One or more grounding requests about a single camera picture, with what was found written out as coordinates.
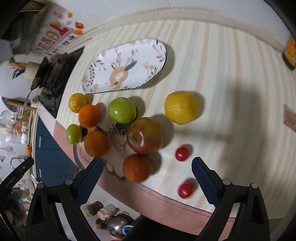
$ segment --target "bottle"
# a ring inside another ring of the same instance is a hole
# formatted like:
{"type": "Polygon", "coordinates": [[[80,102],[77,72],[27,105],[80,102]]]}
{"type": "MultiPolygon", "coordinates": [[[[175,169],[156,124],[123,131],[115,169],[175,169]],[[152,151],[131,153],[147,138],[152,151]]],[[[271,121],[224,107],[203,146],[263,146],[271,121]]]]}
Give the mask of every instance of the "bottle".
{"type": "Polygon", "coordinates": [[[296,42],[292,38],[292,36],[290,36],[282,57],[291,70],[294,70],[296,68],[296,42]]]}

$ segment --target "table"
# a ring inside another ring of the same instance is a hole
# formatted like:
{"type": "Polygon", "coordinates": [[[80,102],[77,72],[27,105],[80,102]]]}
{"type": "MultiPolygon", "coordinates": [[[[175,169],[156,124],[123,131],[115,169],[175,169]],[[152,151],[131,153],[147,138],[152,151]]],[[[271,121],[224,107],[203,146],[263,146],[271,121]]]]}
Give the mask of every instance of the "table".
{"type": "MultiPolygon", "coordinates": [[[[86,44],[69,78],[55,139],[73,158],[71,147],[62,140],[62,130],[78,123],[67,102],[73,93],[82,92],[85,68],[101,51],[147,36],[166,44],[167,62],[162,72],[137,90],[95,94],[93,103],[107,106],[116,97],[133,96],[143,116],[154,116],[167,133],[166,146],[159,151],[161,166],[142,184],[130,184],[105,172],[99,185],[141,214],[196,233],[214,207],[201,189],[188,199],[177,195],[178,186],[193,177],[191,161],[180,163],[173,156],[176,148],[186,143],[193,149],[190,158],[202,157],[222,179],[238,185],[257,183],[269,219],[276,222],[283,218],[296,196],[296,135],[283,124],[284,105],[296,108],[296,74],[286,67],[280,52],[238,29],[176,19],[126,25],[98,35],[86,44]],[[202,105],[200,117],[183,126],[164,116],[164,100],[177,90],[194,91],[202,105]],[[190,217],[200,219],[190,224],[190,217]]],[[[105,118],[100,127],[105,129],[108,124],[105,118]]]]}

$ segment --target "red apple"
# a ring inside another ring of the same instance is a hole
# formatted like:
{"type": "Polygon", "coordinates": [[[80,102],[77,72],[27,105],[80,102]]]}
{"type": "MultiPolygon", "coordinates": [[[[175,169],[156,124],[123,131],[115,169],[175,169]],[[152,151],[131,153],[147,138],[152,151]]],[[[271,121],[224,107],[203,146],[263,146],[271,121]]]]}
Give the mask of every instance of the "red apple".
{"type": "Polygon", "coordinates": [[[130,125],[126,140],[135,152],[148,155],[157,152],[163,146],[163,129],[151,117],[142,117],[130,125]]]}

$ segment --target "paper card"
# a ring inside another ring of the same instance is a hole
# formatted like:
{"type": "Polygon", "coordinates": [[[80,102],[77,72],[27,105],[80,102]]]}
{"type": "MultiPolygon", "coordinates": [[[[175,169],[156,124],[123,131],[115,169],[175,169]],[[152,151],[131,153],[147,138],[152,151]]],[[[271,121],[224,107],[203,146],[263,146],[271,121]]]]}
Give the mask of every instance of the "paper card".
{"type": "Polygon", "coordinates": [[[296,113],[286,105],[284,105],[284,124],[296,131],[296,113]]]}

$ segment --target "pink table edge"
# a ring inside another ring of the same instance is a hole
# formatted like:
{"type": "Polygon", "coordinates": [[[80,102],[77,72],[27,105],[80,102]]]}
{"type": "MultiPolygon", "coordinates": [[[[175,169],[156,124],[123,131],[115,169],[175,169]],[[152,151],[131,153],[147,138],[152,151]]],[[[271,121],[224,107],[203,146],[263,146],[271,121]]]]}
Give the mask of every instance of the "pink table edge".
{"type": "MultiPolygon", "coordinates": [[[[56,121],[53,138],[75,163],[73,145],[66,140],[66,129],[56,121]]],[[[209,212],[188,206],[171,198],[167,198],[140,183],[130,183],[119,179],[104,169],[98,185],[120,202],[140,214],[159,222],[168,227],[195,235],[199,235],[210,216],[209,212]]],[[[269,220],[270,231],[272,232],[282,219],[269,220]]],[[[229,218],[221,238],[227,238],[234,218],[229,218]]]]}

